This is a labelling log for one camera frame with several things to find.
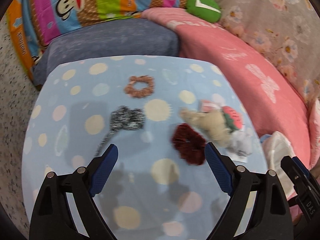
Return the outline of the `pink mesh sachet packet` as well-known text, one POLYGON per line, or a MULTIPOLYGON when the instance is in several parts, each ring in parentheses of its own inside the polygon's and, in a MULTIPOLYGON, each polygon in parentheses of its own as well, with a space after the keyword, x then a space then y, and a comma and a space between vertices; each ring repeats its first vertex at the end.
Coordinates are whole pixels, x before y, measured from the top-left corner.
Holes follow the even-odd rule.
POLYGON ((200 100, 199 111, 209 113, 215 110, 221 110, 221 106, 210 100, 200 100))

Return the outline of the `grey floral quilt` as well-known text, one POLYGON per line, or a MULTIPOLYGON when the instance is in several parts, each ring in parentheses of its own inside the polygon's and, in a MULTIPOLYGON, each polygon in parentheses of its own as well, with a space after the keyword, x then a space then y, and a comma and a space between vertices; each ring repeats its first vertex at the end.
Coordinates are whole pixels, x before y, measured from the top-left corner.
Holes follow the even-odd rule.
POLYGON ((319 16, 309 0, 214 0, 220 24, 270 61, 309 105, 319 97, 319 16))

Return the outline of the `dark red scrunchie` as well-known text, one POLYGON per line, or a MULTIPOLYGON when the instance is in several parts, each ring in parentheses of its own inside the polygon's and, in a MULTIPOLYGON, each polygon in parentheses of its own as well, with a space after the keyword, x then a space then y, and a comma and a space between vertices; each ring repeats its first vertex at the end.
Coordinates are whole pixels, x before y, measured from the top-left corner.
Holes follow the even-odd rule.
POLYGON ((192 129, 187 123, 178 125, 173 133, 171 142, 180 158, 189 165, 200 166, 205 161, 204 148, 206 140, 192 129))

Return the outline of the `brown hair scrunchie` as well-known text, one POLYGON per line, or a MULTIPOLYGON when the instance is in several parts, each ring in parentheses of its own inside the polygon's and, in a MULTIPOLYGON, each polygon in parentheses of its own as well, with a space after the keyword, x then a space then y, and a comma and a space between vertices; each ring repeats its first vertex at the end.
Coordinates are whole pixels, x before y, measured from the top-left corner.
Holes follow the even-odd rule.
POLYGON ((146 98, 154 93, 155 80, 149 75, 131 76, 124 93, 132 98, 146 98))

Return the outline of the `pink towel blanket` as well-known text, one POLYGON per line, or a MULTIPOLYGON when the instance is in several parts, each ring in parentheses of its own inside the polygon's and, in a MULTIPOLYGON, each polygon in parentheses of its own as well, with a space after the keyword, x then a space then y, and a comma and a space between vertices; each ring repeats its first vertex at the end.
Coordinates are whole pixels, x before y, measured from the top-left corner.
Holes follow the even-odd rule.
POLYGON ((217 23, 179 8, 151 8, 142 18, 174 31, 182 57, 216 65, 231 84, 258 135, 283 133, 312 169, 309 110, 275 66, 217 23))

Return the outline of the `black white speckled scrunchie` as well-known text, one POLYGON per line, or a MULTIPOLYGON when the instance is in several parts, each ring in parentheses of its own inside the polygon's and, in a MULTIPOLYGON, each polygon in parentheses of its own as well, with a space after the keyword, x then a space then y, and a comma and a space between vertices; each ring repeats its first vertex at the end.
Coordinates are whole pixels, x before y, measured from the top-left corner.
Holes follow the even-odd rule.
POLYGON ((141 108, 129 109, 127 106, 120 106, 111 113, 109 132, 100 142, 95 156, 103 154, 103 148, 107 142, 119 131, 136 131, 142 129, 145 124, 145 114, 141 108))

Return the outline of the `blue grey cushion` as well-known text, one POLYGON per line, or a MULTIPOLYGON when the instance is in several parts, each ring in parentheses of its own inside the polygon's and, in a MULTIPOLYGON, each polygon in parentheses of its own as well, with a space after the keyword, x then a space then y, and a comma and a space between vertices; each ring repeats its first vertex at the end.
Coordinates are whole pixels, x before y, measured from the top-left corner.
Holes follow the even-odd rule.
POLYGON ((178 56, 178 35, 143 18, 115 20, 82 27, 54 38, 33 66, 33 84, 40 89, 60 64, 96 57, 178 56))

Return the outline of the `white trash bag bin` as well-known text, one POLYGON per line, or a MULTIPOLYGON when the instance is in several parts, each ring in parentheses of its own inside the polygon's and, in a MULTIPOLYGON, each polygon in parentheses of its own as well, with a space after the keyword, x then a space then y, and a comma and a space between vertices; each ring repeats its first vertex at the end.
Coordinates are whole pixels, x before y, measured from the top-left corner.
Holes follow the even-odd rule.
POLYGON ((275 131, 273 134, 265 134, 260 142, 267 161, 268 169, 274 170, 283 187, 287 199, 295 194, 293 183, 281 168, 281 160, 285 156, 295 157, 291 142, 282 133, 275 131))

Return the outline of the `colourful monkey print bedsheet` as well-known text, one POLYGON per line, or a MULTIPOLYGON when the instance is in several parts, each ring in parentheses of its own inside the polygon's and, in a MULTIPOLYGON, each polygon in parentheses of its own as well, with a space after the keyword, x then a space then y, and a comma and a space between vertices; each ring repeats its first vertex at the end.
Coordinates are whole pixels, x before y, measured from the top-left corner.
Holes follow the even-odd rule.
POLYGON ((50 42, 81 27, 105 21, 138 18, 153 7, 184 8, 187 0, 12 0, 6 16, 22 68, 32 68, 50 42))

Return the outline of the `beige cloth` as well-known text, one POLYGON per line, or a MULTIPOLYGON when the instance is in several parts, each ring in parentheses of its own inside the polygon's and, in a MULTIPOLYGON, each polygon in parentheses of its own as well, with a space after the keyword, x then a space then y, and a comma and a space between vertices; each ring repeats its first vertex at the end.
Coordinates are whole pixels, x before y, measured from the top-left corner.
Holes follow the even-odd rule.
POLYGON ((182 108, 180 110, 180 117, 190 126, 204 132, 219 147, 228 147, 230 145, 231 129, 226 125, 226 120, 221 110, 214 109, 211 112, 205 113, 182 108))

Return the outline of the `blue polka dot table cloth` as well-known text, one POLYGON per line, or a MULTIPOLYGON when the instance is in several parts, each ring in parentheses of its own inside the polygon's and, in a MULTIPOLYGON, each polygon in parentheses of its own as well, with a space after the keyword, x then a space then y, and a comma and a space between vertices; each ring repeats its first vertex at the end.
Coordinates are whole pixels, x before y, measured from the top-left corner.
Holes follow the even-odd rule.
POLYGON ((248 170, 267 170, 260 140, 242 103, 220 69, 204 61, 164 56, 116 56, 65 63, 53 70, 36 100, 23 147, 22 187, 27 215, 45 175, 68 174, 93 159, 120 106, 141 108, 144 127, 111 139, 117 163, 95 203, 118 239, 205 239, 219 220, 228 195, 209 166, 180 158, 171 138, 182 108, 200 100, 230 106, 251 136, 248 170), (131 76, 149 75, 154 93, 124 93, 131 76))

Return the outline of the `white hotel paper packet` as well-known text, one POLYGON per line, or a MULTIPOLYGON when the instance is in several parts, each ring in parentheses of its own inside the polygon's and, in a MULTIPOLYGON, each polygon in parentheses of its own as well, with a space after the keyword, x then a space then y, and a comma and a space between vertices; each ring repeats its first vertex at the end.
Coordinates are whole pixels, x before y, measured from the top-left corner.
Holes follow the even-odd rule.
POLYGON ((248 152, 241 148, 226 148, 227 155, 232 159, 232 161, 237 161, 241 163, 246 163, 248 161, 248 152))

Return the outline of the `green checkmark cushion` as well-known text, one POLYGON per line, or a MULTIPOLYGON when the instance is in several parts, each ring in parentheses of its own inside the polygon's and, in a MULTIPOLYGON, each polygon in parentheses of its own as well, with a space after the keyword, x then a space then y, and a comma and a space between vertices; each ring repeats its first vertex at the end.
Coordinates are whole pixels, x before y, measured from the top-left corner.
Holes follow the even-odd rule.
POLYGON ((221 8, 214 0, 187 0, 186 11, 209 23, 216 23, 221 18, 221 8))

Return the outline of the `pink pillow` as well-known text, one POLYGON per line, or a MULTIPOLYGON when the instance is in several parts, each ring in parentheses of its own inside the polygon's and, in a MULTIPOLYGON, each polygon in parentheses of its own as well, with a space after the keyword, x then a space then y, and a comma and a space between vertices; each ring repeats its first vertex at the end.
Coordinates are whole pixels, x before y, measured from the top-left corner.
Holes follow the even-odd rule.
POLYGON ((319 136, 320 136, 320 115, 319 100, 316 99, 311 107, 309 116, 310 130, 310 168, 314 168, 319 160, 319 136))

